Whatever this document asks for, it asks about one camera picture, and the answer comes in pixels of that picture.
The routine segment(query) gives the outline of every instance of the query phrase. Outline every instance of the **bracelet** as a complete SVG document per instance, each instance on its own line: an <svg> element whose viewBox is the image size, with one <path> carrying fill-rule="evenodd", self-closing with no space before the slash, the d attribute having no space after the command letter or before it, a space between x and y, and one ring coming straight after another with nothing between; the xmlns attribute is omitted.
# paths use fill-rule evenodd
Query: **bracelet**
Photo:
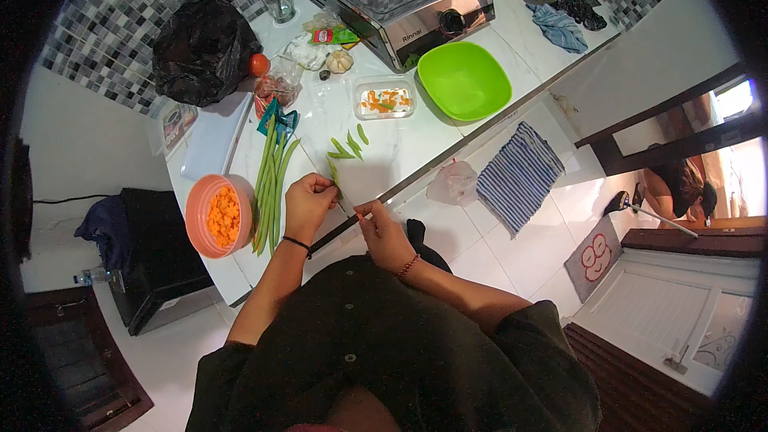
<svg viewBox="0 0 768 432"><path fill-rule="evenodd" d="M419 260L421 257L422 257L422 255L421 255L421 254L416 254L416 256L413 258L413 260L411 260L410 262L408 262L408 263L405 265L405 267L401 268L399 272L395 272L395 277L397 277L397 278L398 278L398 280L402 280L402 278L406 276L406 273L408 273L408 270L410 270L410 268L411 268L411 267L412 267L414 264L416 264L416 263L418 262L418 260Z"/></svg>
<svg viewBox="0 0 768 432"><path fill-rule="evenodd" d="M301 245L302 247L304 247L306 249L306 260L312 259L312 249L310 248L309 245L307 245L307 244L305 244L303 242L299 242L299 241L297 241L294 238L288 237L287 235L283 235L283 240L287 240L288 242L293 242L296 245Z"/></svg>

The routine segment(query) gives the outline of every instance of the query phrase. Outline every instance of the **garlic bulb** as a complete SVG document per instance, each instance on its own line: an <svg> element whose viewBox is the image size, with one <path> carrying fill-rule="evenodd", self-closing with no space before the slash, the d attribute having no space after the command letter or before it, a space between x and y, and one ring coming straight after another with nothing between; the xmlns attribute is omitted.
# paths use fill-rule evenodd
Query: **garlic bulb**
<svg viewBox="0 0 768 432"><path fill-rule="evenodd" d="M346 50L334 50L326 59L326 67L333 73L347 72L353 63L355 61Z"/></svg>

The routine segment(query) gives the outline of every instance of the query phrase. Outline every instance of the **black crumpled plastic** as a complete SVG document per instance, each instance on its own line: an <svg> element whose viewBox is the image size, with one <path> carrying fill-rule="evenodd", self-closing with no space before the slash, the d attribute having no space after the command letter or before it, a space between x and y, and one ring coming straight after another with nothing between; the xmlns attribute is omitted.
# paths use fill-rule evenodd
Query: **black crumpled plastic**
<svg viewBox="0 0 768 432"><path fill-rule="evenodd" d="M264 48L229 0L188 0L152 46L155 90L206 107L235 91Z"/></svg>

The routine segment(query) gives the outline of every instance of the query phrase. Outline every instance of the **shirt sleeve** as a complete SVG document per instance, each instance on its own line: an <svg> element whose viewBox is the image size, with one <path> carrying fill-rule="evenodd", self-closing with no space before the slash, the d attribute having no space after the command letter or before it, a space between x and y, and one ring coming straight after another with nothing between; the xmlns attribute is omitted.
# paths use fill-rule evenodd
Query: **shirt sleeve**
<svg viewBox="0 0 768 432"><path fill-rule="evenodd" d="M557 307L540 301L505 317L492 340L512 362L560 430L596 430L598 390L574 356Z"/></svg>
<svg viewBox="0 0 768 432"><path fill-rule="evenodd" d="M226 343L197 363L192 411L187 432L219 430L230 405L230 397L253 345Z"/></svg>

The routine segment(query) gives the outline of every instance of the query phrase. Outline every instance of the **hand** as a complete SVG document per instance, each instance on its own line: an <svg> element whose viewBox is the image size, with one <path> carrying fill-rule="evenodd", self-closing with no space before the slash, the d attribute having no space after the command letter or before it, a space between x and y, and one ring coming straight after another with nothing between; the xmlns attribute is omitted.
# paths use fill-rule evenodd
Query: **hand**
<svg viewBox="0 0 768 432"><path fill-rule="evenodd" d="M329 178L314 172L291 184L286 192L285 235L312 245L328 210L339 201L338 191Z"/></svg>
<svg viewBox="0 0 768 432"><path fill-rule="evenodd" d="M402 226L389 217L389 212L378 200L355 207L355 212L363 216L360 229L374 264L395 273L413 260L416 251L408 242ZM365 218L368 214L373 215L370 220Z"/></svg>

